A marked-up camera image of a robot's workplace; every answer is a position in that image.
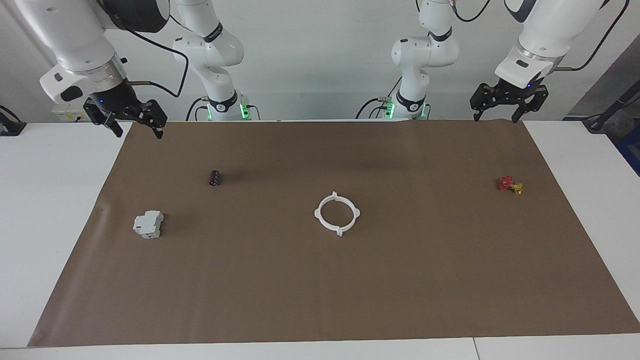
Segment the white plastic ring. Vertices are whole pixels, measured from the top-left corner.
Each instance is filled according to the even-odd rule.
[[[349,208],[353,212],[353,220],[347,226],[339,227],[337,225],[331,225],[322,217],[322,207],[327,202],[330,202],[330,201],[341,202],[341,203],[346,204],[347,206],[349,206]],[[327,229],[329,229],[331,231],[335,231],[338,234],[338,236],[342,236],[342,234],[345,231],[351,229],[353,227],[353,224],[356,223],[356,219],[360,216],[360,210],[356,209],[356,206],[349,199],[341,197],[341,196],[338,196],[337,192],[333,192],[333,194],[325,197],[324,200],[322,200],[320,202],[320,205],[318,205],[318,208],[314,212],[314,215],[316,216],[316,218],[318,220],[320,220],[320,224],[322,224],[324,227],[326,227]]]

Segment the black pole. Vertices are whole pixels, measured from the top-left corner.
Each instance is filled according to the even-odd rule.
[[[640,92],[640,80],[636,81],[633,86],[629,88],[616,102],[611,104],[611,106],[600,115],[596,120],[587,123],[587,128],[591,132],[597,132],[602,130],[602,126],[604,123],[609,120],[618,110],[620,110],[624,105],[626,105],[635,94]]]
[[[18,136],[27,123],[11,121],[0,111],[0,125],[6,128],[6,131],[2,131],[0,128],[0,136]]]

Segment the green light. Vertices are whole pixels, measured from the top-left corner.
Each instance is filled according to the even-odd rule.
[[[240,111],[242,112],[242,118],[247,119],[249,117],[249,111],[244,104],[240,104]]]
[[[389,106],[387,107],[387,113],[385,114],[385,116],[387,117],[387,119],[392,119],[394,117],[394,110],[396,109],[396,104],[394,103],[390,103]]]

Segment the blue object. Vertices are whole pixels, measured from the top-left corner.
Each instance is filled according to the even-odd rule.
[[[640,176],[640,126],[616,144],[618,151]]]

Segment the white plastic block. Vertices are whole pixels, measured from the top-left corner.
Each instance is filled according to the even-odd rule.
[[[146,211],[144,215],[136,217],[133,223],[133,231],[140,234],[145,239],[155,239],[160,237],[160,223],[164,220],[164,215],[158,210]]]

